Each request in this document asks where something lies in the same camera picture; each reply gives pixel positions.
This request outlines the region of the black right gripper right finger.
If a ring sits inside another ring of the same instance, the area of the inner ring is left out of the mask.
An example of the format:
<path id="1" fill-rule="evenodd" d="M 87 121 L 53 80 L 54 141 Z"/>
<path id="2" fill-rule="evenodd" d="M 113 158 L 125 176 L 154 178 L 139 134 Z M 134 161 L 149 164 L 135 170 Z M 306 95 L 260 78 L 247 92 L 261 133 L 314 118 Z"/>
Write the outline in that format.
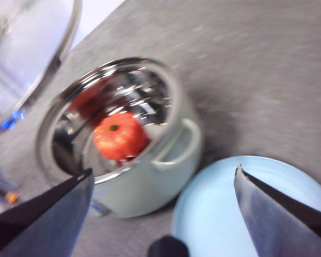
<path id="1" fill-rule="evenodd" d="M 258 256 L 321 256 L 321 211 L 259 180 L 240 164 L 234 189 Z"/>

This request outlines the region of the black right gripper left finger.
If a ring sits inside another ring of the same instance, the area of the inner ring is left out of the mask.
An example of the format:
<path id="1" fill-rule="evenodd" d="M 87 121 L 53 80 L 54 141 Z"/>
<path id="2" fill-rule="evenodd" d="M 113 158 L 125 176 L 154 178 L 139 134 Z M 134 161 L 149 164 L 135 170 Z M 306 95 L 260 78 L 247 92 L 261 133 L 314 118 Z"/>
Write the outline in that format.
<path id="1" fill-rule="evenodd" d="M 0 213 L 0 256 L 71 256 L 93 188 L 87 169 Z"/>

